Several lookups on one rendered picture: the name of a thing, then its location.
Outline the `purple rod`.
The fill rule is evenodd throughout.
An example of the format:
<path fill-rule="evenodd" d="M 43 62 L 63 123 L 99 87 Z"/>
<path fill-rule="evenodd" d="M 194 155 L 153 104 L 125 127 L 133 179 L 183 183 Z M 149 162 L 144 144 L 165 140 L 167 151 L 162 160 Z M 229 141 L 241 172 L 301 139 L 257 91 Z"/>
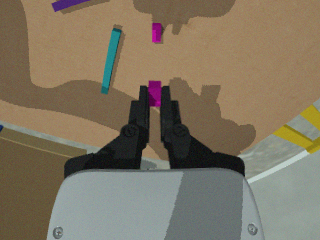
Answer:
<path fill-rule="evenodd" d="M 59 11 L 86 1 L 90 0 L 59 0 L 57 2 L 51 3 L 54 11 Z"/>

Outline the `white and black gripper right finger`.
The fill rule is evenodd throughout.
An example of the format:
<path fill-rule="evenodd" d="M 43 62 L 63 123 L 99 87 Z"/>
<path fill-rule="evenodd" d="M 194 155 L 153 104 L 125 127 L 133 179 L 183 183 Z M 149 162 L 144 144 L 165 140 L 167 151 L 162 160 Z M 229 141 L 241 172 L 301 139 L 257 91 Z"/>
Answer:
<path fill-rule="evenodd" d="M 161 87 L 160 131 L 161 143 L 168 150 L 170 169 L 217 167 L 234 170 L 245 177 L 241 158 L 215 153 L 190 135 L 188 127 L 181 123 L 178 100 L 171 100 L 169 86 Z"/>

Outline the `turquoise rod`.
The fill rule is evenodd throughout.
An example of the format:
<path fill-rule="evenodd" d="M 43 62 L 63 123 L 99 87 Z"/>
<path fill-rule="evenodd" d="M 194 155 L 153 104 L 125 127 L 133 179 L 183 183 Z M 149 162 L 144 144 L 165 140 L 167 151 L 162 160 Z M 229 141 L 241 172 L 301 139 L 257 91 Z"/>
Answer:
<path fill-rule="evenodd" d="M 121 32 L 122 30 L 113 28 L 111 33 L 108 52 L 107 52 L 107 58 L 105 63 L 103 81 L 102 81 L 102 88 L 101 88 L 101 93 L 103 94 L 107 94 L 109 90 L 113 65 L 115 61 L 115 56 L 116 56 Z"/>

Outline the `magenta rod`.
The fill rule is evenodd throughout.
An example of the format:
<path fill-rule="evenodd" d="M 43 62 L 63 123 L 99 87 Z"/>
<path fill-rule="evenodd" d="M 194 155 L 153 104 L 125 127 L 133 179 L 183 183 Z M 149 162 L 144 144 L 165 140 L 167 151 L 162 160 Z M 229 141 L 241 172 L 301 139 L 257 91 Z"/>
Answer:
<path fill-rule="evenodd" d="M 152 23 L 152 42 L 161 42 L 161 23 Z"/>
<path fill-rule="evenodd" d="M 160 107 L 161 104 L 161 81 L 149 81 L 149 107 Z"/>

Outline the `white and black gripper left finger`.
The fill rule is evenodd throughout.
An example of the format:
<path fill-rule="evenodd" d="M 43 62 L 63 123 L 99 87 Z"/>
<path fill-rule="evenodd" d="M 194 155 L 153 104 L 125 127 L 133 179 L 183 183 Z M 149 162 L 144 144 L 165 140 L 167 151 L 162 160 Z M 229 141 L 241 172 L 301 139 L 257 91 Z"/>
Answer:
<path fill-rule="evenodd" d="M 64 179 L 87 169 L 140 169 L 142 150 L 149 143 L 149 121 L 148 87 L 140 86 L 139 100 L 131 101 L 128 124 L 121 128 L 119 136 L 97 153 L 67 160 Z"/>

